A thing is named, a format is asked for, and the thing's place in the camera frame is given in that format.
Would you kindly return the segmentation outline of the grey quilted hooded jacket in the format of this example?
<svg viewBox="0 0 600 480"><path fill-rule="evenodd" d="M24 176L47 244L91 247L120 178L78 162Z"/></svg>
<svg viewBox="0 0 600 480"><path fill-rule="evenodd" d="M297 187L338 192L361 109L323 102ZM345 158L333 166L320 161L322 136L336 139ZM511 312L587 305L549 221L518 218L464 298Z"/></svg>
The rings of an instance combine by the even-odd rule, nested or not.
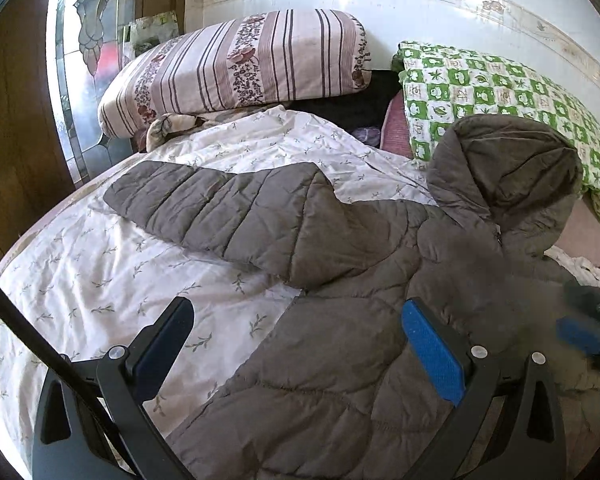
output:
<svg viewBox="0 0 600 480"><path fill-rule="evenodd" d="M345 204L310 162L252 174L137 165L105 193L117 214L299 291L170 434L172 451L198 479L402 478L451 409L402 330L417 297L493 354L546 355L575 476L600 445L600 373L557 337L573 278L546 253L581 180L568 140L508 115L446 130L427 169L429 206Z"/></svg>

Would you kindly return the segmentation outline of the green white patterned pillow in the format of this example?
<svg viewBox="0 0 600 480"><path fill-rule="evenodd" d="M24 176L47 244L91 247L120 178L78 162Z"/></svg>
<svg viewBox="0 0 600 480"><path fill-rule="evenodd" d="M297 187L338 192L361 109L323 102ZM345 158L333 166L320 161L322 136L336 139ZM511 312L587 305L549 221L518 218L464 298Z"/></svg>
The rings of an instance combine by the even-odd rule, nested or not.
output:
<svg viewBox="0 0 600 480"><path fill-rule="evenodd" d="M400 42L391 68L399 76L410 147L421 165L457 119L475 114L533 119L577 149L583 189L600 220L600 123L562 86L510 58L417 41Z"/></svg>

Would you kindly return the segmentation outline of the black cloth behind pillows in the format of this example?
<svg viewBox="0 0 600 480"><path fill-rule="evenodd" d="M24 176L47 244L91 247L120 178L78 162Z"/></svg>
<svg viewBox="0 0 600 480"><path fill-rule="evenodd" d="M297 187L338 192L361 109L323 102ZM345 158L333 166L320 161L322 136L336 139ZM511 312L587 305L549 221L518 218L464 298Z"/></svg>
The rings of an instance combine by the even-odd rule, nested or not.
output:
<svg viewBox="0 0 600 480"><path fill-rule="evenodd" d="M402 89L397 73L373 70L368 86L356 93L291 102L288 110L305 112L332 122L347 132L384 123L389 103Z"/></svg>

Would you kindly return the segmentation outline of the striped floral pillow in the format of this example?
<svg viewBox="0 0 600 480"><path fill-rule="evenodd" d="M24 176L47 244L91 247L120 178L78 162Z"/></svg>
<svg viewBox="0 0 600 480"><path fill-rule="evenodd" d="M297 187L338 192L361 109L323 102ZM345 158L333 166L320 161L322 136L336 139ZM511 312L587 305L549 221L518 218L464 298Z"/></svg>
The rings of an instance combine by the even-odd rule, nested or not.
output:
<svg viewBox="0 0 600 480"><path fill-rule="evenodd" d="M235 18L158 44L129 62L97 110L102 133L131 139L168 113L345 96L370 83L366 31L329 9Z"/></svg>

